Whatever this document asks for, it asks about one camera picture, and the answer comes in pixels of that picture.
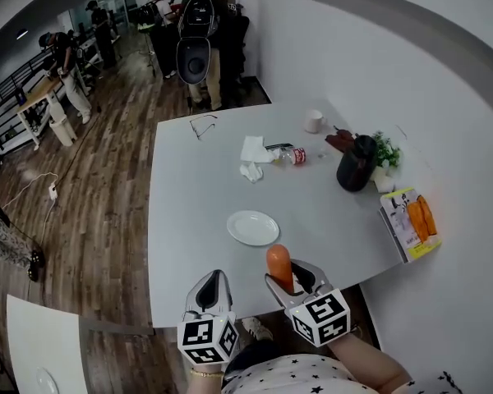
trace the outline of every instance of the trash bin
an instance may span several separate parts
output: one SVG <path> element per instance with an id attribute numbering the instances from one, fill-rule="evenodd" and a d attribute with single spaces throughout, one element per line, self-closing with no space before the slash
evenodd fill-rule
<path id="1" fill-rule="evenodd" d="M 64 117 L 60 121 L 52 121 L 49 123 L 49 126 L 60 140 L 60 143 L 67 147 L 73 145 L 73 140 L 76 140 L 76 134 L 67 117 Z"/>

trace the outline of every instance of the star-patterned shirt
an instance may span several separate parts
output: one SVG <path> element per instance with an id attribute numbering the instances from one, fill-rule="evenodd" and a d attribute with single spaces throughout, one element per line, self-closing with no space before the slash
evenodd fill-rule
<path id="1" fill-rule="evenodd" d="M 341 362 L 318 355 L 282 356 L 257 364 L 238 374 L 223 394 L 270 391 L 274 394 L 370 394 Z M 394 394 L 461 394 L 453 379 L 443 373 L 431 381 L 411 381 Z"/>

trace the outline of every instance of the backpack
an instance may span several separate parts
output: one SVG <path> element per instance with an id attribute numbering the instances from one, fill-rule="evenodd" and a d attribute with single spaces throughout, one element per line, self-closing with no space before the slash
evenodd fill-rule
<path id="1" fill-rule="evenodd" d="M 214 0 L 190 0 L 179 21 L 182 38 L 209 38 L 219 28 L 219 16 L 215 14 Z"/>
<path id="2" fill-rule="evenodd" d="M 153 25 L 157 25 L 158 21 L 162 23 L 163 18 L 159 14 L 159 9 L 154 3 L 145 4 L 137 12 L 137 24 L 139 30 L 149 29 Z"/>
<path id="3" fill-rule="evenodd" d="M 177 73 L 189 85 L 197 85 L 208 75 L 210 41 L 219 28 L 214 0 L 190 0 L 179 21 Z"/>

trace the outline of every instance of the ceiling light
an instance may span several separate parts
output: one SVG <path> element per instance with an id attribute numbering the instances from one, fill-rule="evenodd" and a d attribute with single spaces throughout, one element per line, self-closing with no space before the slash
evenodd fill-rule
<path id="1" fill-rule="evenodd" d="M 16 40 L 22 38 L 23 36 L 25 36 L 27 34 L 27 29 L 24 28 L 24 29 L 21 29 L 18 31 L 18 34 L 16 34 Z"/>

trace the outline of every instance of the box of carrots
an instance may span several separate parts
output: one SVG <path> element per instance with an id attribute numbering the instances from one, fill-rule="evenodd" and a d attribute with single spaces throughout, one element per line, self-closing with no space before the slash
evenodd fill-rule
<path id="1" fill-rule="evenodd" d="M 414 188 L 383 195 L 380 202 L 380 214 L 405 263 L 419 259 L 442 243 L 426 199 Z"/>

